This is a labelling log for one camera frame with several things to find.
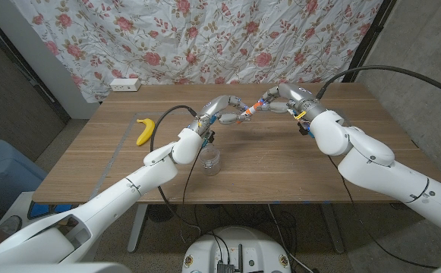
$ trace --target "floral curtain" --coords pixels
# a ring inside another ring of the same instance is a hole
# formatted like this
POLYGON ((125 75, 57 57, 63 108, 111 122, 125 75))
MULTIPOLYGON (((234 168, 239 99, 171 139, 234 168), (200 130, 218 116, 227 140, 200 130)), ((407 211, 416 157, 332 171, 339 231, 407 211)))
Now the floral curtain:
POLYGON ((142 84, 303 83, 348 67, 382 0, 12 0, 88 102, 142 84))

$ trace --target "table leg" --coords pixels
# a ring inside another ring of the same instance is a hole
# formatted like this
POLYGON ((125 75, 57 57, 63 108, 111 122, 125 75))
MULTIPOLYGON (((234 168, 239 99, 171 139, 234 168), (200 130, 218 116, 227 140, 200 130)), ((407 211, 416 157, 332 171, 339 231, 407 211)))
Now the table leg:
POLYGON ((143 230, 144 218, 146 217, 147 204, 138 204, 136 210, 136 217, 132 224, 131 236, 129 237, 128 252, 133 253, 137 249, 137 242, 141 231, 143 230))
POLYGON ((321 204, 321 210, 325 218, 328 233, 332 238, 333 249, 338 254, 342 254, 345 251, 345 246, 343 245, 342 235, 340 234, 339 225, 336 222, 332 204, 321 204))

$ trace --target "table top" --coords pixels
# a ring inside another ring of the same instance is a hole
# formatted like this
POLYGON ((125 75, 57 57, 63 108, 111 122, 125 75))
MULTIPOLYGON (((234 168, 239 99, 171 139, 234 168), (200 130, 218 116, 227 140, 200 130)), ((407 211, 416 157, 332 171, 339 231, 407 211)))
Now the table top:
MULTIPOLYGON (((275 84, 142 86, 138 92, 112 93, 101 104, 80 134, 33 195, 35 202, 84 203, 97 192, 143 166, 150 141, 136 146, 144 124, 136 118, 159 116, 175 105, 199 111, 220 95, 235 95, 252 105, 275 84)), ((318 83, 300 84, 317 92, 318 83)), ((333 83, 323 104, 347 118, 351 125, 384 142, 397 161, 441 181, 441 172, 415 146, 378 101, 358 83, 333 83)), ((155 138, 155 148, 178 140, 192 120, 184 109, 166 117, 155 138)), ((209 177, 194 167, 185 203, 293 203, 349 202, 337 170, 318 150, 315 140, 298 132, 288 114, 257 112, 242 124, 215 123, 214 145, 220 151, 222 170, 209 177)), ((342 156, 333 158, 335 163, 342 156)), ((181 203, 191 165, 176 165, 178 175, 162 186, 172 203, 181 203)), ((357 202, 393 202, 383 194, 348 183, 357 202)), ((139 202, 163 203, 154 189, 139 202)))

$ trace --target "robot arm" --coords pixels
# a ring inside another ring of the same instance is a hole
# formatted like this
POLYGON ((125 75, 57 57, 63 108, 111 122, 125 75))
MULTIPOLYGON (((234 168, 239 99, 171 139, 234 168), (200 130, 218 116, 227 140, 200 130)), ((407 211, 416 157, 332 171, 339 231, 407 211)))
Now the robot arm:
POLYGON ((70 263, 80 261, 103 231, 141 196, 170 181, 178 173, 176 164, 189 164, 210 135, 209 127, 219 111, 232 105, 246 109, 234 96, 220 96, 209 102, 194 122, 179 133, 179 141, 148 154, 144 166, 104 190, 89 202, 39 220, 0 244, 0 265, 70 263), (78 224, 66 234, 57 223, 73 218, 78 224))
POLYGON ((309 124, 318 148, 326 155, 346 154, 340 174, 360 187, 391 196, 441 228, 441 183, 395 160, 392 150, 356 127, 343 127, 343 118, 324 108, 307 90, 280 84, 264 94, 267 102, 279 96, 293 115, 309 124))

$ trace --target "power strip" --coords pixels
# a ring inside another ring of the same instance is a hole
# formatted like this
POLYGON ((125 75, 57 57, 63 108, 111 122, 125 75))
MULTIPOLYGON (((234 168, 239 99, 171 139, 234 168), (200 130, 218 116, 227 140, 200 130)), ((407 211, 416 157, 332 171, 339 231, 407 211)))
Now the power strip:
POLYGON ((138 91, 140 86, 139 79, 114 79, 111 82, 112 91, 138 91))

